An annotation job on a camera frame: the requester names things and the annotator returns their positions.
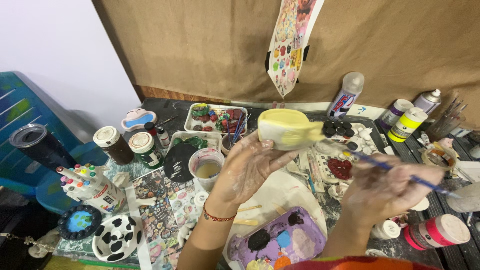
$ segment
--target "dirty water cup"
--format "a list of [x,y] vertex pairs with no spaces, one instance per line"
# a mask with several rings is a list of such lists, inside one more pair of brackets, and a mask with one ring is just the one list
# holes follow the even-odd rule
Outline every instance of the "dirty water cup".
[[196,151],[188,162],[190,173],[198,179],[202,188],[208,192],[212,191],[219,173],[213,173],[205,177],[206,167],[222,168],[225,163],[223,154],[214,148],[203,148]]

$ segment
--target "brown paint jar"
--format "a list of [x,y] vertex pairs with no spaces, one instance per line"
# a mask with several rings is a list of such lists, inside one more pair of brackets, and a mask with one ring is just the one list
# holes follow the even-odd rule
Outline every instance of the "brown paint jar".
[[128,164],[135,157],[125,139],[113,126],[105,126],[97,130],[93,135],[93,141],[118,165]]

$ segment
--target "hand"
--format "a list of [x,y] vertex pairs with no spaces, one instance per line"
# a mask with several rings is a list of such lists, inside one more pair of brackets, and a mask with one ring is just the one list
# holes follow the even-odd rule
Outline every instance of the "hand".
[[212,193],[221,202],[242,204],[267,177],[298,155],[298,151],[273,149],[273,141],[258,141],[258,131],[238,141],[230,151]]
[[354,180],[342,199],[342,215],[345,212],[355,222],[366,226],[405,212],[431,192],[428,187],[411,181],[411,175],[435,185],[444,176],[435,166],[406,164],[395,156],[382,154],[370,157],[393,168],[386,171],[365,161],[356,163],[351,171]]

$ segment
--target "brown paper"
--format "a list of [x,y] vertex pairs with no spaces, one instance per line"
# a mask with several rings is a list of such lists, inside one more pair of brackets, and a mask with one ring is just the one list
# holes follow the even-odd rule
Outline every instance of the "brown paper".
[[[265,72],[278,0],[94,1],[133,84],[211,98],[281,99]],[[357,104],[387,108],[439,88],[480,127],[480,1],[326,0],[299,83],[285,102],[332,101],[342,77],[365,75]]]

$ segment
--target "black tumbler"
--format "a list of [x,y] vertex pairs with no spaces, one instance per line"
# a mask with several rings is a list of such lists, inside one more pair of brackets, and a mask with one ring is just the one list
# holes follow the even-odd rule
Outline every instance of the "black tumbler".
[[28,124],[15,130],[8,139],[29,158],[56,172],[58,166],[74,168],[77,162],[61,143],[40,124]]

